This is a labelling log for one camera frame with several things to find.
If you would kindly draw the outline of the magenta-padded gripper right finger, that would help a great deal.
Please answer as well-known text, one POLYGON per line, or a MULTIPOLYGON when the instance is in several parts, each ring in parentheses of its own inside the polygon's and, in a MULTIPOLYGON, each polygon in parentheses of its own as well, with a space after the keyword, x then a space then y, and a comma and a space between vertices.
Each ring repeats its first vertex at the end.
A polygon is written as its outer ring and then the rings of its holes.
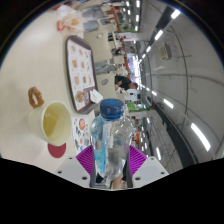
POLYGON ((140 188, 167 175, 156 157, 147 157, 135 147, 130 147, 126 172, 128 188, 140 188))

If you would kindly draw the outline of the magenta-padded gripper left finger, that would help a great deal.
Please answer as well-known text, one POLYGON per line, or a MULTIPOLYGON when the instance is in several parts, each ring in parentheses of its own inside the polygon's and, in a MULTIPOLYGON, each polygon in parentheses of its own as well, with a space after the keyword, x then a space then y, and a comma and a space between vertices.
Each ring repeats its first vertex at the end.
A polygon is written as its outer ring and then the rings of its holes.
POLYGON ((66 158, 55 174, 81 187, 94 188, 96 169, 93 148, 88 146, 77 156, 66 158))

